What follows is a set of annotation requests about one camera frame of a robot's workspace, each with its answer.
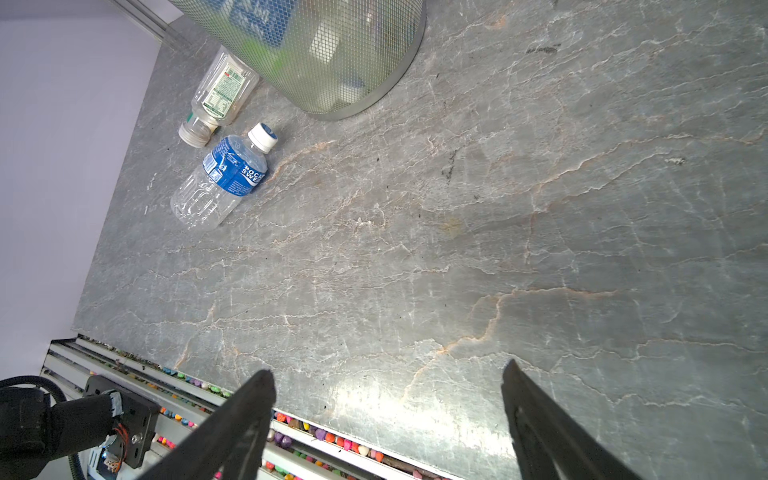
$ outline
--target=bottle with green and white label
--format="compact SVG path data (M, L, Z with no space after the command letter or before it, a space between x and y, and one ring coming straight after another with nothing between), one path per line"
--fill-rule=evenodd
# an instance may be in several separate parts
M258 81L259 74L220 48L192 98L192 112L179 127L181 140L205 147L217 127L232 123Z

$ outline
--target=plastic bottle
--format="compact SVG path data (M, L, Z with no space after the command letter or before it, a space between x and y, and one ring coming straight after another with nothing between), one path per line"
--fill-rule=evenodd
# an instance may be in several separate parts
M264 123L247 137L229 135L206 155L170 198L170 208L189 230L216 228L264 178L277 136Z
M192 147L205 147L220 125L228 125L259 81L259 74L221 47L192 97L192 112L179 127L179 137Z

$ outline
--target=white wall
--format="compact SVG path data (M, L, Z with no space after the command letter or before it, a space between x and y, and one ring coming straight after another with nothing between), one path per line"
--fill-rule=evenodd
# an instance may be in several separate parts
M73 336L159 47L102 0L0 0L0 379Z

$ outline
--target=blue label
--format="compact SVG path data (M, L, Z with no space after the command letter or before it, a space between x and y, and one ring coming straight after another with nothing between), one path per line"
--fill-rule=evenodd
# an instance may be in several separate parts
M232 195L244 197L261 182L264 172L251 167L224 138L203 160L208 177Z
M235 0L230 22L271 47L283 43L296 0Z

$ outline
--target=mesh trash can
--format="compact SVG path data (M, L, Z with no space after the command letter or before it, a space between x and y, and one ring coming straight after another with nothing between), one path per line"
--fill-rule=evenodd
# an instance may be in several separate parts
M171 0L315 118L376 103L406 72L423 0Z

